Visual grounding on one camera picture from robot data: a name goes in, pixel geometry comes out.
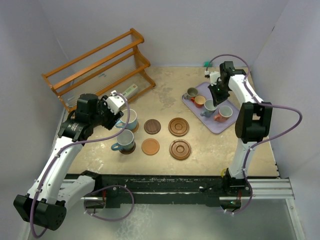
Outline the pink mug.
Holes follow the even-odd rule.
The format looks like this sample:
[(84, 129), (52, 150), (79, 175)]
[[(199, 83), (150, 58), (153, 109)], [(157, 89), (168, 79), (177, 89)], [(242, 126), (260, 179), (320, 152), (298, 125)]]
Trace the pink mug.
[(233, 115), (233, 110), (230, 106), (221, 106), (218, 110), (218, 114), (214, 116), (213, 120), (219, 123), (226, 122)]

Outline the orange cup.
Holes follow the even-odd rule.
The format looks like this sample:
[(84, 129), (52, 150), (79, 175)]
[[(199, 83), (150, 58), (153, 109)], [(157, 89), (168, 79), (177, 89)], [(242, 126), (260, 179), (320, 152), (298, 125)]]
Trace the orange cup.
[(206, 98), (203, 95), (191, 97), (190, 100), (194, 103), (196, 108), (202, 108), (206, 102)]

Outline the large light blue mug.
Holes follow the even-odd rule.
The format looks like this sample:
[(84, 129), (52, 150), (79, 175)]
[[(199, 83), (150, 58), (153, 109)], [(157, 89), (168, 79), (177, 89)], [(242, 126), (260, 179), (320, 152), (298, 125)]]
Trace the large light blue mug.
[(136, 111), (133, 109), (124, 109), (122, 113), (123, 116), (117, 121), (115, 127), (120, 129), (124, 128), (129, 118), (126, 129), (133, 132), (138, 126), (138, 116)]

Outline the small grey green cup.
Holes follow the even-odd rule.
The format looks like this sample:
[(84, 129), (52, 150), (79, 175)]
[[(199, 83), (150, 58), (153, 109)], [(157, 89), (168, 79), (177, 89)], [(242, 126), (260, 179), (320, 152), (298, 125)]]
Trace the small grey green cup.
[(186, 93), (183, 95), (183, 98), (186, 100), (191, 100), (191, 98), (196, 97), (199, 94), (199, 91), (195, 87), (190, 87), (187, 89)]

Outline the teal patterned mug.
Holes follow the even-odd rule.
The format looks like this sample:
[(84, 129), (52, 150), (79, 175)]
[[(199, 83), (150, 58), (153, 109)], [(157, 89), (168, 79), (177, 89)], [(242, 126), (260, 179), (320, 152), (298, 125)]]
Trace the teal patterned mug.
[(134, 134), (131, 130), (125, 129), (116, 137), (116, 143), (111, 146), (112, 151), (129, 150), (135, 143)]

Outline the light wooden coaster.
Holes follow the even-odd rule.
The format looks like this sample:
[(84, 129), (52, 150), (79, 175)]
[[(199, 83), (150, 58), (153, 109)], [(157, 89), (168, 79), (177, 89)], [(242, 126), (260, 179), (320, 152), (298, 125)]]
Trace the light wooden coaster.
[(156, 139), (148, 138), (142, 142), (141, 149), (146, 155), (152, 156), (159, 151), (160, 144)]
[(131, 131), (132, 131), (133, 133), (135, 133), (138, 129), (139, 129), (139, 123), (137, 123), (136, 127), (135, 127), (134, 129), (132, 129)]

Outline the dark walnut coaster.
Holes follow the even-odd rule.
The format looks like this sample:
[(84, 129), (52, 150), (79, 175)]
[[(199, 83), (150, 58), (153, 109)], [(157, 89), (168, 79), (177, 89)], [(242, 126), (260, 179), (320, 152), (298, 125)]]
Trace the dark walnut coaster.
[(148, 133), (150, 135), (154, 135), (154, 134), (157, 134), (161, 130), (161, 124), (156, 119), (148, 119), (145, 122), (143, 128), (146, 133)]
[(136, 143), (133, 144), (133, 147), (131, 149), (125, 150), (125, 149), (121, 149), (119, 152), (124, 154), (124, 155), (129, 155), (131, 153), (133, 153), (136, 149)]

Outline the ringed brown coaster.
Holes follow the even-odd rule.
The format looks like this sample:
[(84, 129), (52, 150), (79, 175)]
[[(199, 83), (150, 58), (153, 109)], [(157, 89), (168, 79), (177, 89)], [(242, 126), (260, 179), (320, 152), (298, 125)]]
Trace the ringed brown coaster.
[(191, 155), (191, 145), (183, 139), (174, 140), (169, 146), (170, 155), (179, 161), (186, 160)]
[(186, 135), (189, 129), (189, 123), (181, 117), (173, 118), (168, 124), (169, 132), (176, 137), (182, 137)]

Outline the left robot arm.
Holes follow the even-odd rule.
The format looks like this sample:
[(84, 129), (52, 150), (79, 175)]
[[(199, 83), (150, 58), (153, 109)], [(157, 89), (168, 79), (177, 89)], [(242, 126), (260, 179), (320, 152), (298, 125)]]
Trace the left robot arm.
[(98, 196), (103, 191), (102, 177), (86, 170), (70, 186), (61, 189), (67, 172), (89, 137), (98, 126), (111, 130), (124, 115), (127, 99), (113, 91), (110, 96), (99, 98), (92, 93), (81, 94), (76, 108), (60, 125), (53, 151), (39, 177), (26, 194), (18, 194), (13, 205), (21, 218), (28, 222), (32, 235), (38, 239), (35, 227), (57, 230), (67, 211), (80, 198), (90, 194)]

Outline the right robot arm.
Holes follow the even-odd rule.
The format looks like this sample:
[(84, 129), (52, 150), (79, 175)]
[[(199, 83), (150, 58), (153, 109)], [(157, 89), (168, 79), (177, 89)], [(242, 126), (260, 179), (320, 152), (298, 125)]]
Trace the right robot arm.
[(221, 63), (219, 72), (206, 69), (204, 76), (210, 80), (208, 89), (214, 106), (226, 101), (230, 96), (229, 92), (233, 92), (240, 103), (235, 122), (238, 143), (233, 161), (222, 177), (222, 190), (228, 196), (235, 195), (240, 189), (249, 191), (248, 168), (255, 147), (269, 134), (273, 111), (271, 103), (264, 102), (257, 96), (247, 80), (246, 72), (236, 69), (232, 61)]

